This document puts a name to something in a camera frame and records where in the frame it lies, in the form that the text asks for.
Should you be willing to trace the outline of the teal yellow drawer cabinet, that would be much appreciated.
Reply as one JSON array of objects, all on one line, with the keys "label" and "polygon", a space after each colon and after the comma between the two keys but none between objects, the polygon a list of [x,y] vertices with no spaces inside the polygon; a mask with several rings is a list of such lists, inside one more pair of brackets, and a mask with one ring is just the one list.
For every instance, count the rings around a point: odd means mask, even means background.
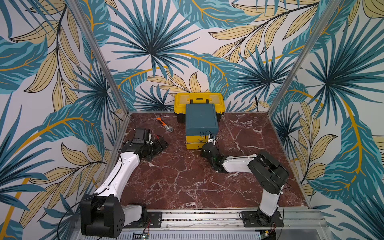
[{"label": "teal yellow drawer cabinet", "polygon": [[188,104],[186,107],[186,147],[187,150],[199,150],[219,131],[215,106]]}]

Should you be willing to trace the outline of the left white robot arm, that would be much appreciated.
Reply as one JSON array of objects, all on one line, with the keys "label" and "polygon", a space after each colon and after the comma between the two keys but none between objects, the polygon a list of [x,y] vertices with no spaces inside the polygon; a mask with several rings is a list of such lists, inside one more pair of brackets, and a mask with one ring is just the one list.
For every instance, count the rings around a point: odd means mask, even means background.
[{"label": "left white robot arm", "polygon": [[146,207],[142,204],[123,207],[122,194],[140,162],[150,162],[168,146],[162,136],[152,134],[149,129],[135,130],[134,137],[122,144],[119,159],[102,185],[81,200],[82,235],[115,239],[124,227],[148,225],[150,218]]}]

